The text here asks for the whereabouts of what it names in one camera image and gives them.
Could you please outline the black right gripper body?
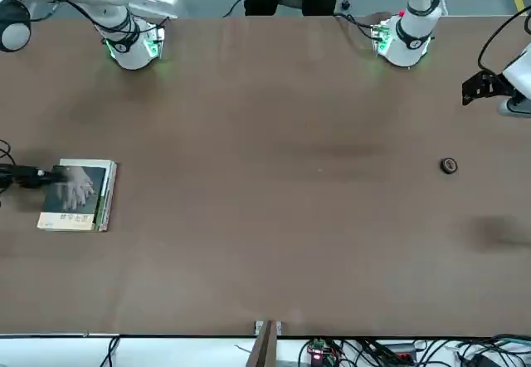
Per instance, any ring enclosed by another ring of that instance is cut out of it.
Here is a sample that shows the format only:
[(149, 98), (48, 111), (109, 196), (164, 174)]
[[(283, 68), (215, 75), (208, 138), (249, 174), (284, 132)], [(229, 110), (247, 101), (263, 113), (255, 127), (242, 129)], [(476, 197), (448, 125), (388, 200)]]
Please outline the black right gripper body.
[(7, 189), (16, 183), (17, 166), (15, 164), (0, 164), (0, 188)]

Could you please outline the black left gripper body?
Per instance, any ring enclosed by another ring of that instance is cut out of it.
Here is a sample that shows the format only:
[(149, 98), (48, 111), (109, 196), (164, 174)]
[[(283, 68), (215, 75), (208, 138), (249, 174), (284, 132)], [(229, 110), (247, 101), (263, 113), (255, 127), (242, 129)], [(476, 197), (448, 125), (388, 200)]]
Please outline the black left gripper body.
[(497, 95), (503, 95), (512, 98), (519, 94), (516, 88), (507, 80), (505, 76), (498, 76), (495, 80), (495, 84)]

